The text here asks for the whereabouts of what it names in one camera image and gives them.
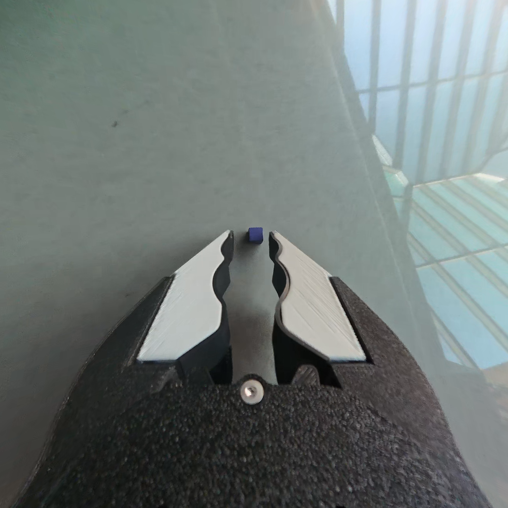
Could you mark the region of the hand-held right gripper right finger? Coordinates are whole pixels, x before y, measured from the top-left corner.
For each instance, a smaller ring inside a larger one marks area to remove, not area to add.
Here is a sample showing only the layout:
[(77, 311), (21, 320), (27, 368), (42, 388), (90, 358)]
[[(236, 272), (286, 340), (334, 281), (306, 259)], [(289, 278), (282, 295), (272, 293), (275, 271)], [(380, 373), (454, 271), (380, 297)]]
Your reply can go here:
[(333, 276), (277, 231), (269, 235), (278, 295), (272, 346), (277, 384), (302, 384), (310, 369), (317, 383), (340, 387), (335, 365), (366, 365), (367, 351), (343, 305)]

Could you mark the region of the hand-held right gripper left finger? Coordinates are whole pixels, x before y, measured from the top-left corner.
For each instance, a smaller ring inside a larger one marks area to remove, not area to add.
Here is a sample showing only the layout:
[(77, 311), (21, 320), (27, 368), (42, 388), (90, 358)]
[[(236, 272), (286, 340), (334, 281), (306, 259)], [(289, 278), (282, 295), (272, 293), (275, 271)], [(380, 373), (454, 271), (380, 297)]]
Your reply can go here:
[(137, 352), (140, 365), (176, 367), (188, 378), (204, 370), (216, 384), (231, 384), (231, 332), (224, 295), (234, 254), (226, 230), (180, 266)]

